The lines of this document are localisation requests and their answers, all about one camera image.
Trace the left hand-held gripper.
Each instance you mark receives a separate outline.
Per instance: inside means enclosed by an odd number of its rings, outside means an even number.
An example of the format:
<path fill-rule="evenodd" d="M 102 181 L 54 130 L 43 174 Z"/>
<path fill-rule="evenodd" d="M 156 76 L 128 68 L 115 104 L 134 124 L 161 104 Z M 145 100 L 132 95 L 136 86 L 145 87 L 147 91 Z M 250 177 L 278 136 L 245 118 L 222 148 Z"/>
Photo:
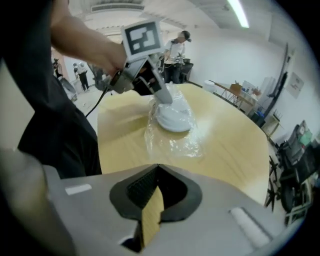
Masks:
<path fill-rule="evenodd" d="M 113 76 L 109 87 L 118 94 L 145 87 L 162 104 L 172 104 L 172 95 L 157 67 L 159 58 L 156 54 L 164 50 L 159 22 L 141 21 L 123 26 L 121 35 L 126 61 Z"/>

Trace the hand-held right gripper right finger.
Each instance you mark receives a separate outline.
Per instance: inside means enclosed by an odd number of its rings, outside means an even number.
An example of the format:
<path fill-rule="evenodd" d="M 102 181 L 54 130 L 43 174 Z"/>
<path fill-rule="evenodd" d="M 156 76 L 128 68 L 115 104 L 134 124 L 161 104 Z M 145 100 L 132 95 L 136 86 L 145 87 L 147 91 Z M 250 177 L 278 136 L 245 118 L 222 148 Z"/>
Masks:
<path fill-rule="evenodd" d="M 294 236 L 276 214 L 235 186 L 170 166 L 196 182 L 202 201 L 187 219 L 167 222 L 143 250 L 145 256 L 274 256 Z"/>

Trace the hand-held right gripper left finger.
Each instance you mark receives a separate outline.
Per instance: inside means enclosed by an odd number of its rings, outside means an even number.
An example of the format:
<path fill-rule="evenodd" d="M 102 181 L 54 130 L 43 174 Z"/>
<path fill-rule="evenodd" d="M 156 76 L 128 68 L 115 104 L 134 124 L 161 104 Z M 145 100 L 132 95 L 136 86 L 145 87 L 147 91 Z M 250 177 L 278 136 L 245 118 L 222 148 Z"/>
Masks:
<path fill-rule="evenodd" d="M 111 201 L 118 183 L 134 182 L 156 168 L 155 164 L 79 178 L 60 179 L 44 166 L 47 199 L 53 212 L 59 256 L 140 256 L 142 226 L 134 217 L 124 218 Z"/>

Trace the person's left hand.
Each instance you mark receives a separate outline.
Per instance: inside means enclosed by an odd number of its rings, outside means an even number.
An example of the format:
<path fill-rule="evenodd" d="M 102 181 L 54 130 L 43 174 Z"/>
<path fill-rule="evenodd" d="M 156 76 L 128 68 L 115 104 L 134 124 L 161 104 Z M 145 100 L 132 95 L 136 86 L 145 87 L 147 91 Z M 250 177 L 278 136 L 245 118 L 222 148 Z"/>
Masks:
<path fill-rule="evenodd" d="M 107 42 L 102 47 L 101 60 L 99 65 L 110 75 L 114 76 L 116 72 L 123 70 L 127 60 L 127 54 L 123 44 Z"/>

